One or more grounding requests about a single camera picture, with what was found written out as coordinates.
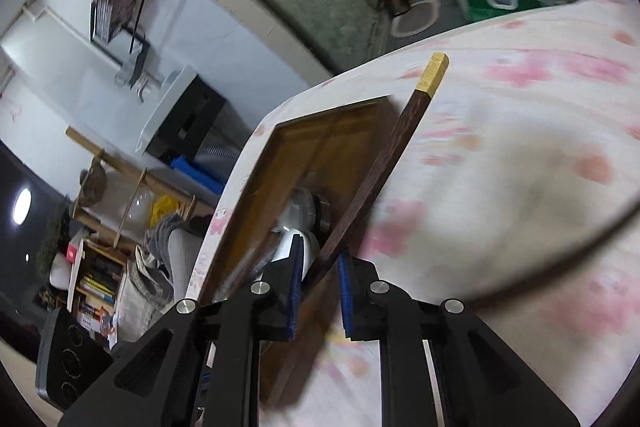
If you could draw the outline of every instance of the silver screw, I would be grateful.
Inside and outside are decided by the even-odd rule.
[[[457,299],[449,299],[444,303],[444,309],[449,313],[462,313],[462,310],[465,309],[465,305]]]
[[[256,281],[251,285],[251,293],[255,293],[256,295],[263,295],[270,289],[271,286],[269,286],[269,283],[265,281]]]
[[[192,301],[191,299],[182,299],[176,304],[175,309],[178,311],[178,313],[181,313],[183,315],[191,313],[192,311],[194,311],[194,309],[196,309],[196,301]]]
[[[370,284],[369,289],[373,293],[386,293],[389,291],[389,285],[384,281],[373,281]]]

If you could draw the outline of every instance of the gray floor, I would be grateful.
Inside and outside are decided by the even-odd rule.
[[[418,34],[412,35],[410,37],[402,37],[395,38],[389,35],[388,41],[386,43],[387,52],[392,52],[397,49],[403,48],[408,44],[413,44],[414,42],[421,41],[428,37],[433,37],[442,32],[446,32],[452,30],[454,28],[459,28],[460,26],[464,26],[466,24],[466,19],[462,13],[462,10],[456,3],[456,0],[438,0],[440,1],[440,17],[436,22],[433,23],[429,28],[421,31]],[[403,15],[403,17],[410,17],[411,11]]]

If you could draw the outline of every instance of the light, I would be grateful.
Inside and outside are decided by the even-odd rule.
[[[21,225],[24,220],[27,219],[29,214],[29,208],[31,207],[31,192],[28,188],[24,188],[14,205],[14,222],[16,225]]]

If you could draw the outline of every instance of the speaker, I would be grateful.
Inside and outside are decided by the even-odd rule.
[[[64,308],[49,312],[36,364],[36,391],[43,400],[68,409],[111,363],[71,313]]]

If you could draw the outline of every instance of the white handle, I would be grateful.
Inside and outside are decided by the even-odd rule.
[[[500,10],[515,10],[518,7],[518,0],[486,0],[491,8]]]

